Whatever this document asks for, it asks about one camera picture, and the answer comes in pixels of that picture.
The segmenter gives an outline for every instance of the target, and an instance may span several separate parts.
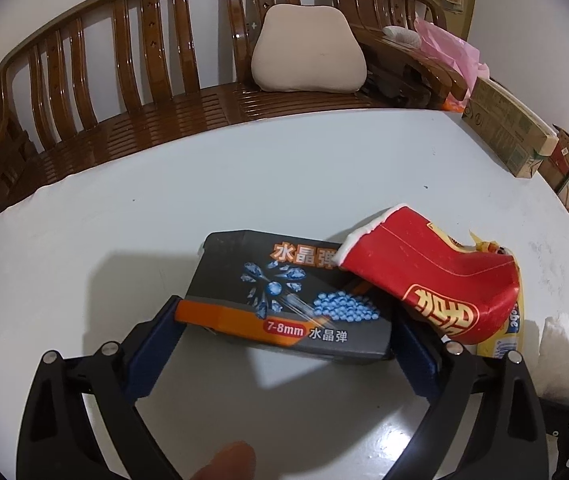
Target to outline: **yellow packaging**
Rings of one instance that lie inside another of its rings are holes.
[[[524,290],[520,266],[517,261],[515,262],[515,266],[518,269],[518,280],[520,281],[518,301],[513,306],[509,317],[504,321],[502,328],[489,339],[477,345],[477,355],[481,355],[482,357],[501,359],[510,350],[517,350],[522,353],[522,344],[524,341]]]

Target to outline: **orange stripe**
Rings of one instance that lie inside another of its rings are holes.
[[[182,300],[176,309],[176,321],[205,326],[229,335],[235,335],[254,341],[276,344],[279,346],[295,345],[304,338],[309,331],[317,326],[311,321],[295,321],[296,325],[303,325],[305,335],[302,337],[282,336],[267,332],[265,322],[275,321],[292,323],[290,319],[269,316],[267,320],[256,317],[253,312],[239,310],[230,306],[200,303],[199,301]]]

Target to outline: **blue gripper pad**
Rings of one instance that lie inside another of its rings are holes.
[[[130,404],[151,393],[186,328],[174,319],[180,301],[172,296],[154,319],[136,325],[122,343],[123,347],[130,344],[136,349],[128,361],[124,385],[124,396]]]
[[[426,397],[432,404],[442,393],[438,381],[439,370],[436,361],[411,327],[417,323],[402,307],[397,306],[392,322],[391,349],[414,393]]]

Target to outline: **wooden bench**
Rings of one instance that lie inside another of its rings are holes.
[[[140,98],[133,66],[131,1],[140,11],[141,49],[152,96],[148,103]],[[269,7],[280,2],[301,4],[300,0],[226,0],[237,78],[233,83],[201,88],[189,1],[171,0],[169,12],[184,87],[179,92],[168,76],[160,0],[87,0],[34,32],[0,63],[0,211],[70,174],[213,128],[344,108],[440,108],[449,92],[456,96],[466,92],[455,71],[383,38],[384,24],[413,28],[417,2],[425,4],[431,19],[445,28],[442,11],[432,0],[332,0],[346,16],[367,60],[369,77],[356,94],[261,91],[251,77],[253,44],[245,8],[255,6],[259,19],[264,20]],[[117,80],[126,110],[98,121],[87,83],[84,19],[104,7],[112,15]],[[397,12],[391,10],[387,18],[387,8]],[[66,35],[70,38],[68,54],[63,46]],[[8,74],[25,59],[35,130],[43,148],[40,153],[20,126],[12,105]],[[73,119],[71,98],[82,128]]]

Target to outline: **finger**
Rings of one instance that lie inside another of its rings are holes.
[[[256,452],[246,442],[234,442],[218,452],[192,480],[253,480]]]

